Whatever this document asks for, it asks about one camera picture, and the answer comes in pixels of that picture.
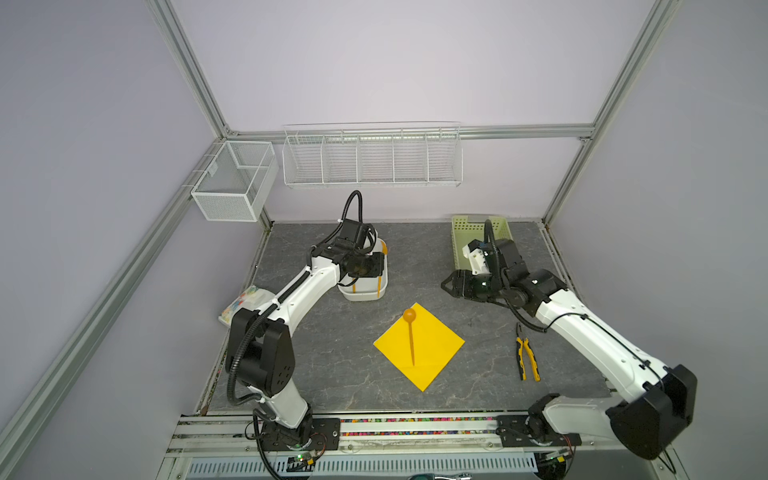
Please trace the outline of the white oval plastic tub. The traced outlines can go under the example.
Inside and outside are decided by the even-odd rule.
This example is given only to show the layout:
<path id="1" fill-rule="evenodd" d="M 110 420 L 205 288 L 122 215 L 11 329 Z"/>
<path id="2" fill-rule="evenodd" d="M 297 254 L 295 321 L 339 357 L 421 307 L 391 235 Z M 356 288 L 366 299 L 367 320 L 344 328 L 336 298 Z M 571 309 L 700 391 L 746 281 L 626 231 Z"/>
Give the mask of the white oval plastic tub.
<path id="1" fill-rule="evenodd" d="M 347 300 L 351 302 L 377 301 L 385 295 L 389 283 L 388 246 L 386 242 L 378 239 L 373 253 L 382 254 L 380 274 L 376 277 L 368 276 L 360 279 L 344 277 L 342 284 L 338 285 L 337 288 Z"/>

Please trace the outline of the orange plastic spoon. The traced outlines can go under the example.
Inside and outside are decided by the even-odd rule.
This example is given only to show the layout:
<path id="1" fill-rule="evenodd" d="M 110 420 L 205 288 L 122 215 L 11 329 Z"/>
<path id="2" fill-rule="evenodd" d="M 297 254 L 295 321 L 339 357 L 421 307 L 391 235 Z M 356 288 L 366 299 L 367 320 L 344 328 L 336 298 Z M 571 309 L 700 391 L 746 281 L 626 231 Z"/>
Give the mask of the orange plastic spoon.
<path id="1" fill-rule="evenodd" d="M 403 312 L 402 319 L 408 328 L 410 359 L 411 359 L 411 364 L 415 366 L 416 355 L 415 355 L 415 337 L 414 337 L 413 324 L 417 319 L 417 313 L 413 308 L 408 308 Z"/>

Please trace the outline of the yellow paper napkin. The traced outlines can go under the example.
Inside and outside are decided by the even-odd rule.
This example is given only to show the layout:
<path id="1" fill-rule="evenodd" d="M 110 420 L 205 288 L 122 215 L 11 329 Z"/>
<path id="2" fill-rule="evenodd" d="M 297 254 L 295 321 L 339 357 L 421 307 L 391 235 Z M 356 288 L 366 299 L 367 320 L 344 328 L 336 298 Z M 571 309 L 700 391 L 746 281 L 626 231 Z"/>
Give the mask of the yellow paper napkin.
<path id="1" fill-rule="evenodd" d="M 425 392 L 464 346 L 465 340 L 419 303 L 413 324 L 416 365 L 411 364 L 408 328 L 402 315 L 374 342 L 374 347 L 421 392 Z"/>

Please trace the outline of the orange plastic fork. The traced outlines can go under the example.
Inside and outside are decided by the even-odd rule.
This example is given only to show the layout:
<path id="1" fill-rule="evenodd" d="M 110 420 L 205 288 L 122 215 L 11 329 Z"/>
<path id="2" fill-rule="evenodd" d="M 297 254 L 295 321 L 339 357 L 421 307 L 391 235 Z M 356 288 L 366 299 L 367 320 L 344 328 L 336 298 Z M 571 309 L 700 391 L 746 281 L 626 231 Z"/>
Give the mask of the orange plastic fork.
<path id="1" fill-rule="evenodd" d="M 387 288 L 388 280 L 383 276 L 360 278 L 352 286 L 354 295 L 380 297 Z"/>

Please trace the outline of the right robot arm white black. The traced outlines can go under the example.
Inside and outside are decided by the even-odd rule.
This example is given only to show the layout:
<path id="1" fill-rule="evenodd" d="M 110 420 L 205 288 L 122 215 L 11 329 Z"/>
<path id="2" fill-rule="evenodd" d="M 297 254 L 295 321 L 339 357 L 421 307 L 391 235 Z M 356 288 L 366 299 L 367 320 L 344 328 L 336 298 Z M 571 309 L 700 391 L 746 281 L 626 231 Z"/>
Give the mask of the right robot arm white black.
<path id="1" fill-rule="evenodd" d="M 692 423 L 697 377 L 669 367 L 592 312 L 557 275 L 531 270 L 511 238 L 497 236 L 491 219 L 469 234 L 452 232 L 455 270 L 442 282 L 454 298 L 509 310 L 530 330 L 554 332 L 603 375 L 608 398 L 548 394 L 528 410 L 522 433 L 547 446 L 568 434 L 620 443 L 645 460 L 662 456 Z"/>

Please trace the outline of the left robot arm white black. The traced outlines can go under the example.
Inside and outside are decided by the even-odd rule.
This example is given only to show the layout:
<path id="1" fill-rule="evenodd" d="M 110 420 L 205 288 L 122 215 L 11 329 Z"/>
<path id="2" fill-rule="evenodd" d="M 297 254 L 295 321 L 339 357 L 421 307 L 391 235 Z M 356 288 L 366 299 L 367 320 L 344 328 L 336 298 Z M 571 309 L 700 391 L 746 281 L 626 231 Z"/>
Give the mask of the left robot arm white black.
<path id="1" fill-rule="evenodd" d="M 310 406 L 292 380 L 295 331 L 332 289 L 348 301 L 371 302 L 382 299 L 387 287 L 388 247 L 364 220 L 363 196 L 355 190 L 332 232 L 307 250 L 301 271 L 255 309 L 234 313 L 225 360 L 229 404 L 254 402 L 262 421 L 303 430 Z"/>

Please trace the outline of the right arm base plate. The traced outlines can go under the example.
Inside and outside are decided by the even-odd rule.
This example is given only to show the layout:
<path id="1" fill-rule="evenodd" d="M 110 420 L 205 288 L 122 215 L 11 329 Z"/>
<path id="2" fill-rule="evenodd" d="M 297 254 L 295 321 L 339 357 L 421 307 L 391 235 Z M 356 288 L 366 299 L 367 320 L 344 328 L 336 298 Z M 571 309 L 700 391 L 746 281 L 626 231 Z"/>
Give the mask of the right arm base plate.
<path id="1" fill-rule="evenodd" d="M 578 447 L 579 434 L 555 432 L 543 418 L 528 414 L 508 414 L 496 417 L 496 434 L 503 447 Z"/>

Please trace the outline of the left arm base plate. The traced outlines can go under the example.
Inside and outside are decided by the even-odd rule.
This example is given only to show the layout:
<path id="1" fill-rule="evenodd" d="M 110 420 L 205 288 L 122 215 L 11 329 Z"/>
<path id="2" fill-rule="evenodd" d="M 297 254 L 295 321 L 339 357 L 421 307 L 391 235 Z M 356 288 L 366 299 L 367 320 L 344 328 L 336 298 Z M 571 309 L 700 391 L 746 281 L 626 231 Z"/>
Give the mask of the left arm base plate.
<path id="1" fill-rule="evenodd" d="M 275 422 L 262 422 L 259 428 L 259 440 L 266 451 L 335 451 L 341 439 L 341 419 L 337 417 L 304 420 L 297 429 Z"/>

